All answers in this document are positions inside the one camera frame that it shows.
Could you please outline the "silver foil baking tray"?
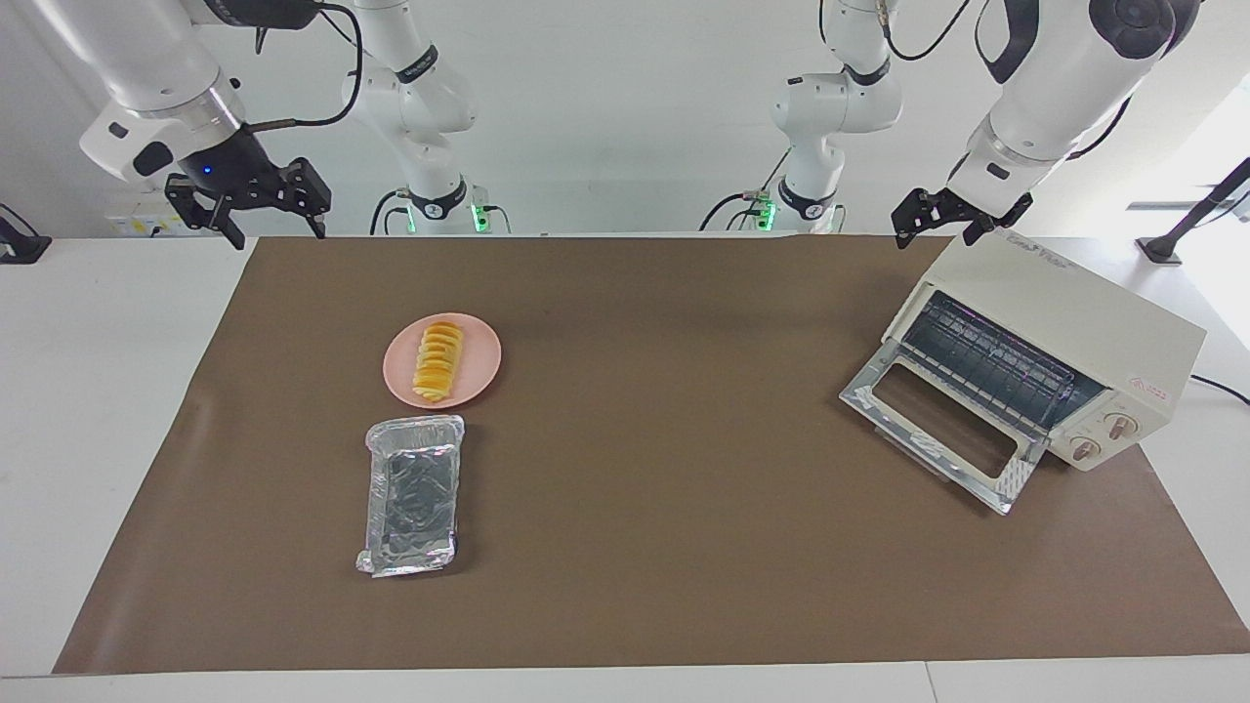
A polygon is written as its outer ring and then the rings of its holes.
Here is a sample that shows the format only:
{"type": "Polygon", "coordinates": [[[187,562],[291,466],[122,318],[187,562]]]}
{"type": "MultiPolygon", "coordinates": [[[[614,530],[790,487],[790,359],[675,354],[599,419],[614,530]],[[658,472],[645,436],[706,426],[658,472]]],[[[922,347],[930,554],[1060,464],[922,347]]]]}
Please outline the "silver foil baking tray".
{"type": "Polygon", "coordinates": [[[365,538],[355,568],[372,578],[442,570],[458,552],[460,415],[410,417],[370,428],[365,538]]]}

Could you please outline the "glass oven door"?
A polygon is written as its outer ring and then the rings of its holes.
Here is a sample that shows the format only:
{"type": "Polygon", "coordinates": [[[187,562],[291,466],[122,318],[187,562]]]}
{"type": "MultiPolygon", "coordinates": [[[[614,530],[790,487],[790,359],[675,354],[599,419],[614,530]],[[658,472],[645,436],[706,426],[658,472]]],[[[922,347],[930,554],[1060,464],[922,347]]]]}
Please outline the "glass oven door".
{"type": "Polygon", "coordinates": [[[1001,517],[1012,512],[1050,447],[1045,429],[1004,405],[986,383],[892,338],[839,397],[920,467],[1001,517]]]}

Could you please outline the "small black stand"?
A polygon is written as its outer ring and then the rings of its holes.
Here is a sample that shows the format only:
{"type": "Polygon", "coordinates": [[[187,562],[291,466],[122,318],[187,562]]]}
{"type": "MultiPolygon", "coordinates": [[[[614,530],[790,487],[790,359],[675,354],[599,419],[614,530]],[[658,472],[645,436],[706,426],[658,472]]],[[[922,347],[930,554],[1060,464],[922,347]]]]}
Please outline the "small black stand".
{"type": "Polygon", "coordinates": [[[40,234],[22,214],[0,201],[0,264],[5,266],[34,264],[51,243],[51,236],[40,234]]]}

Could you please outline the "cream toaster oven body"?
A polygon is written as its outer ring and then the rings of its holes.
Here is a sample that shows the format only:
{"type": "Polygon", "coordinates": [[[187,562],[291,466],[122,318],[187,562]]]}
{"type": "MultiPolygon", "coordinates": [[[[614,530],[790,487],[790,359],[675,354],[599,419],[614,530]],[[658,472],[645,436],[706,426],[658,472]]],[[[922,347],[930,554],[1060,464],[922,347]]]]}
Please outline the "cream toaster oven body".
{"type": "Polygon", "coordinates": [[[1172,419],[1206,338],[1205,330],[1138,293],[1014,231],[978,245],[950,244],[924,271],[882,341],[902,340],[932,293],[942,291],[1068,367],[1106,387],[1098,399],[1059,423],[1049,450],[1080,472],[1158,432],[1172,419]],[[1108,439],[1108,413],[1138,419],[1129,439],[1108,439]],[[1102,453],[1071,462],[1072,437],[1090,437],[1102,453]]]}

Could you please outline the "brown table mat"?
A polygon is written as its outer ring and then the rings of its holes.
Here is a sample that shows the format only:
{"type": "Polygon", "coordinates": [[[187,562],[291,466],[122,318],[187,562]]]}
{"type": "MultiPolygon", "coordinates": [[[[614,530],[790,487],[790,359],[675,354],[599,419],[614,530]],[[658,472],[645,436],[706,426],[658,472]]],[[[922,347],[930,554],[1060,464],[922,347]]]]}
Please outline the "brown table mat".
{"type": "Polygon", "coordinates": [[[839,400],[941,236],[260,241],[58,675],[1250,650],[1142,450],[998,517],[839,400]],[[381,378],[468,311],[455,560],[356,569],[381,378]]]}

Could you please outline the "white wall power strip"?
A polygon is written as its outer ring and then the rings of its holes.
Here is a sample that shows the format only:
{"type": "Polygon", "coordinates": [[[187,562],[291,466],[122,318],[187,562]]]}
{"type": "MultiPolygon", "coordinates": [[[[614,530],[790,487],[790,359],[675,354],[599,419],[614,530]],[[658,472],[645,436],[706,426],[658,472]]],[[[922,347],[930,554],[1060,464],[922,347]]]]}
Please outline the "white wall power strip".
{"type": "Polygon", "coordinates": [[[198,236],[178,214],[171,211],[130,211],[105,216],[118,236],[198,236]]]}

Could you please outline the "pink round plate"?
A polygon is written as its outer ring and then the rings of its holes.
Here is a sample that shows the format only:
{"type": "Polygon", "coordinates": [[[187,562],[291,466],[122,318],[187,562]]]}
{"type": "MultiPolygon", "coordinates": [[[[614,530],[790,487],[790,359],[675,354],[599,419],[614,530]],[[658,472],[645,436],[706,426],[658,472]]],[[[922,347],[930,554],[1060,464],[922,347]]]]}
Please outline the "pink round plate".
{"type": "Polygon", "coordinates": [[[496,331],[480,316],[461,311],[441,311],[420,316],[392,338],[381,360],[381,378],[392,397],[422,410],[460,407],[486,392],[502,364],[502,346],[496,331]],[[451,323],[465,336],[462,360],[450,388],[450,395],[438,403],[412,392],[419,346],[424,331],[432,324],[451,323]]]}

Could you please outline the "tall black stand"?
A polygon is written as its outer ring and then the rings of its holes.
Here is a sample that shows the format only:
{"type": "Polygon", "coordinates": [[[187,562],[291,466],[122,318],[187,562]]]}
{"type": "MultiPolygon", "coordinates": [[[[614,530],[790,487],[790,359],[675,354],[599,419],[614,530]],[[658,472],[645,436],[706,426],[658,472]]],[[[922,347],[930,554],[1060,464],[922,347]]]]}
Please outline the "tall black stand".
{"type": "Polygon", "coordinates": [[[1176,254],[1176,246],[1179,245],[1182,236],[1188,235],[1188,231],[1192,231],[1194,228],[1205,226],[1216,221],[1224,214],[1232,211],[1238,203],[1242,203],[1245,196],[1250,196],[1250,186],[1244,191],[1241,200],[1231,203],[1228,208],[1222,210],[1222,214],[1214,216],[1212,213],[1224,206],[1229,201],[1229,196],[1232,196],[1236,191],[1241,191],[1242,186],[1250,184],[1250,155],[1232,166],[1228,175],[1215,183],[1210,188],[1206,196],[1192,204],[1188,209],[1182,218],[1170,228],[1169,231],[1159,236],[1139,236],[1135,240],[1138,249],[1142,251],[1142,255],[1148,258],[1148,261],[1152,261],[1158,266],[1179,266],[1182,263],[1176,254]]]}

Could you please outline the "sliced yellow bread loaf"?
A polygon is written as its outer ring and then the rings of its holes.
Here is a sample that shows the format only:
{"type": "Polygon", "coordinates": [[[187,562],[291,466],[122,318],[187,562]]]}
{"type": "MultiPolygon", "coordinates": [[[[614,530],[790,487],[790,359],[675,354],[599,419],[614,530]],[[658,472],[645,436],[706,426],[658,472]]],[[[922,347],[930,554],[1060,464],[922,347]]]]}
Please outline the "sliced yellow bread loaf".
{"type": "Polygon", "coordinates": [[[464,348],[464,331],[449,321],[428,326],[420,338],[411,388],[429,403],[451,397],[464,348]]]}

